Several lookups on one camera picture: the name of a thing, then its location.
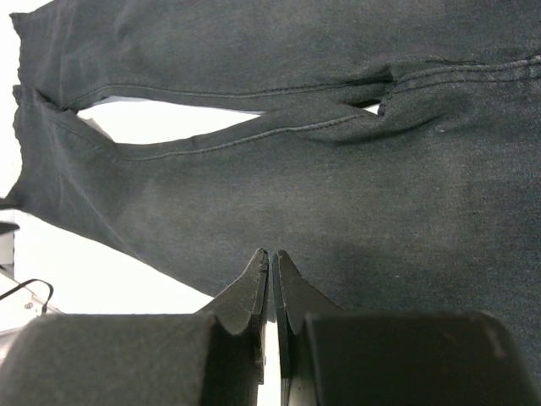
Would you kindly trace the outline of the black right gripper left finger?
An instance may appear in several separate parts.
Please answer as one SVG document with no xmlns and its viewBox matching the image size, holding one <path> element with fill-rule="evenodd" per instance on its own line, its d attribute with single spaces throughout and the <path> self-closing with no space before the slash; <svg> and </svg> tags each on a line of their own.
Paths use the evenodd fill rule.
<svg viewBox="0 0 541 406">
<path fill-rule="evenodd" d="M 45 315 L 1 366 L 4 405 L 254 405 L 269 257 L 193 314 Z"/>
</svg>

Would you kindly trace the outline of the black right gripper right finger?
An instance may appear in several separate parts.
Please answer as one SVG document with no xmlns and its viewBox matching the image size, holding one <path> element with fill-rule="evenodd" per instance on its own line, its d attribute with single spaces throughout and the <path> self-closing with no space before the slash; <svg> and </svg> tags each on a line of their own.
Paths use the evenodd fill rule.
<svg viewBox="0 0 541 406">
<path fill-rule="evenodd" d="M 284 405 L 537 405 L 510 331 L 480 311 L 349 312 L 272 261 Z"/>
</svg>

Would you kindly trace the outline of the dark denim trousers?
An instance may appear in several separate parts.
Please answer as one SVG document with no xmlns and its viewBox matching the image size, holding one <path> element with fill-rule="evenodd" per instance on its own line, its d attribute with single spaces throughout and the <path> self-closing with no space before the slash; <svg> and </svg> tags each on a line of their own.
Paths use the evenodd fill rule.
<svg viewBox="0 0 541 406">
<path fill-rule="evenodd" d="M 53 1 L 12 21 L 23 212 L 216 295 L 488 310 L 540 374 L 537 1 Z"/>
</svg>

